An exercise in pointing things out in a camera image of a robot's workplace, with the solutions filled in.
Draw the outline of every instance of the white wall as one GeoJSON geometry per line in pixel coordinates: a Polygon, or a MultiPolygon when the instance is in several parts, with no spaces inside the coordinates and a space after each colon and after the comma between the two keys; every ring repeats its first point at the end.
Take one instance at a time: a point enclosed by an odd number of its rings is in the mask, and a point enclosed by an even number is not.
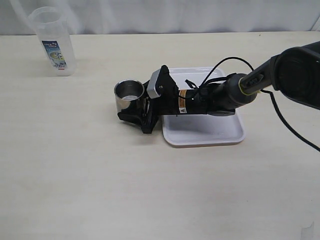
{"type": "MultiPolygon", "coordinates": [[[[20,0],[61,6],[74,34],[318,30],[320,0],[20,0]]],[[[32,34],[0,0],[0,34],[32,34]]]]}

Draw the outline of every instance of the stainless steel cup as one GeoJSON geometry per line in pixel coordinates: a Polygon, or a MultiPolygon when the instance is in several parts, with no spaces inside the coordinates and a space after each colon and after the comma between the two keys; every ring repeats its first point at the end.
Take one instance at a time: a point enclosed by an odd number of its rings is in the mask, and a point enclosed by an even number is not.
{"type": "Polygon", "coordinates": [[[145,92],[144,85],[134,79],[126,79],[118,82],[114,87],[116,109],[119,112],[124,109],[144,108],[145,100],[141,96],[145,92]]]}

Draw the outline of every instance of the clear plastic bottle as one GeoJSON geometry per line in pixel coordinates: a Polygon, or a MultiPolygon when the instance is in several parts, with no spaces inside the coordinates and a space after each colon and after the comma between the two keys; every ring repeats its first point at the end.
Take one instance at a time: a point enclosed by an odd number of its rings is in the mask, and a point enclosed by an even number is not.
{"type": "Polygon", "coordinates": [[[34,10],[28,20],[56,75],[72,75],[76,71],[77,63],[66,16],[56,7],[44,6],[34,10]]]}

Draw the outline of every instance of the plastic tray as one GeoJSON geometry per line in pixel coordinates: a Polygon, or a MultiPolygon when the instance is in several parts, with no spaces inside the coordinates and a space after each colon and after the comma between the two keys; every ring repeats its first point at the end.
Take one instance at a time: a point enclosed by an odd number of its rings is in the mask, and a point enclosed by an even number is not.
{"type": "MultiPolygon", "coordinates": [[[[171,68],[170,75],[179,89],[190,89],[188,79],[197,86],[205,79],[211,67],[171,68]]],[[[224,77],[225,73],[216,69],[210,78],[224,77]]],[[[165,115],[162,116],[164,139],[174,147],[204,147],[234,145],[245,139],[243,123],[236,110],[233,116],[211,115],[165,115]]]]}

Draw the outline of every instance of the blue label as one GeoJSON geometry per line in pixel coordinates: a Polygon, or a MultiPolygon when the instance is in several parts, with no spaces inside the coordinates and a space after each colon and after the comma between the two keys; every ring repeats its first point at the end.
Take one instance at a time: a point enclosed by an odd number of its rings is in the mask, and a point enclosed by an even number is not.
{"type": "Polygon", "coordinates": [[[60,47],[57,41],[42,41],[44,49],[48,54],[52,66],[59,70],[65,70],[67,63],[64,56],[61,53],[60,47]]]}

